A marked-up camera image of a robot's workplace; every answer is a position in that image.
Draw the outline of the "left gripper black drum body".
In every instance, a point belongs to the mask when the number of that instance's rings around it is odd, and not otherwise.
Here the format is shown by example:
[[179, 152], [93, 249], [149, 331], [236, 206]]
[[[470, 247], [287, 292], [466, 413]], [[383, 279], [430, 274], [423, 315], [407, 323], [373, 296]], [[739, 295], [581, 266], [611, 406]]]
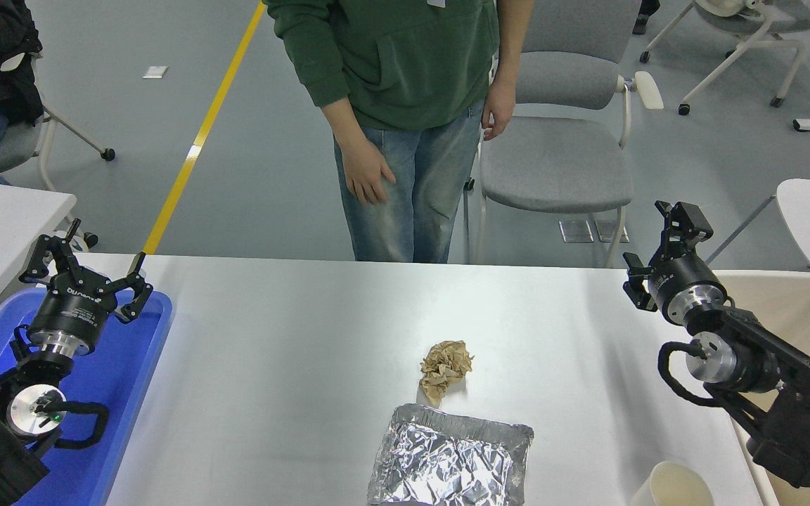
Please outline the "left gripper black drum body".
[[77, 337], [81, 349], [95, 349], [108, 316], [117, 308], [112, 292], [99, 292], [110, 279], [100, 273], [85, 273], [75, 281], [70, 273], [58, 273], [49, 282], [32, 323], [28, 339], [36, 346], [58, 331]]

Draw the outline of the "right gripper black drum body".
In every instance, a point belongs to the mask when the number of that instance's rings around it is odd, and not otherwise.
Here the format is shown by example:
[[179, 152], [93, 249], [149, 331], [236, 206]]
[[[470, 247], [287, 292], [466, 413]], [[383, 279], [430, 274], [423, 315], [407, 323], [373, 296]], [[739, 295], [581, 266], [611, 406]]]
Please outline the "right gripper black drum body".
[[726, 288], [694, 252], [673, 259], [655, 255], [650, 267], [649, 294], [668, 321], [685, 321], [694, 308], [726, 302]]

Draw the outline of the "person's left hand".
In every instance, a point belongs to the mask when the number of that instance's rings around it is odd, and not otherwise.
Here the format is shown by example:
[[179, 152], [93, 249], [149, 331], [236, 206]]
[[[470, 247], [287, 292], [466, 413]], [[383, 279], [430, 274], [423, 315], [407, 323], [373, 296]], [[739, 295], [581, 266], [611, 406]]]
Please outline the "person's left hand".
[[503, 134], [515, 109], [514, 78], [495, 77], [483, 105], [482, 140], [491, 141]]

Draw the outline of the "person's right hand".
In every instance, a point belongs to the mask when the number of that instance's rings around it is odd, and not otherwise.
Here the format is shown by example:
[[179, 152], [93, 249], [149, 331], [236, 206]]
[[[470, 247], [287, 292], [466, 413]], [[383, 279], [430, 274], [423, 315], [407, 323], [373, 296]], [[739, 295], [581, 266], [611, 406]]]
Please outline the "person's right hand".
[[394, 185], [396, 178], [376, 144], [363, 136], [360, 140], [340, 141], [338, 145], [348, 192], [363, 205], [388, 202], [385, 183]]

